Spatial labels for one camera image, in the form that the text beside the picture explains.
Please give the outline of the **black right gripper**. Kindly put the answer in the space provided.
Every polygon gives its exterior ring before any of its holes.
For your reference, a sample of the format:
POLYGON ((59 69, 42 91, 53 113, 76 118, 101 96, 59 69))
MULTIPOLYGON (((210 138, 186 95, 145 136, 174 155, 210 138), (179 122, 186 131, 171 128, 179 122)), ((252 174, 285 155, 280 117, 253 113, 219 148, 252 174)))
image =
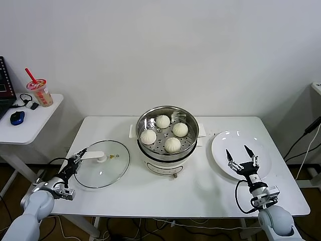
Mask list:
POLYGON ((226 155, 228 160, 228 166, 236 172, 238 175, 245 177, 246 180, 250 180, 251 175, 257 175, 257 171, 259 169, 258 165, 258 156, 256 156, 253 151, 248 148, 246 145, 244 146, 247 154, 251 158, 252 162, 245 162, 241 164, 237 164, 233 161, 233 158, 230 152, 226 149, 226 155))

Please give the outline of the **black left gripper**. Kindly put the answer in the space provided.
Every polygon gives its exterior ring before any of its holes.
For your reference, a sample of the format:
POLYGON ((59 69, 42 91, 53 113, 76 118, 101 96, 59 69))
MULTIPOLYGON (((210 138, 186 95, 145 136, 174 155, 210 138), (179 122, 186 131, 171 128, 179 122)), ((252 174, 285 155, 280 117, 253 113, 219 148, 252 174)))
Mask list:
POLYGON ((87 152, 87 149, 79 151, 73 155, 73 161, 69 161, 67 165, 58 173, 58 178, 62 179, 64 182, 68 182, 73 174, 76 173, 81 158, 87 152))

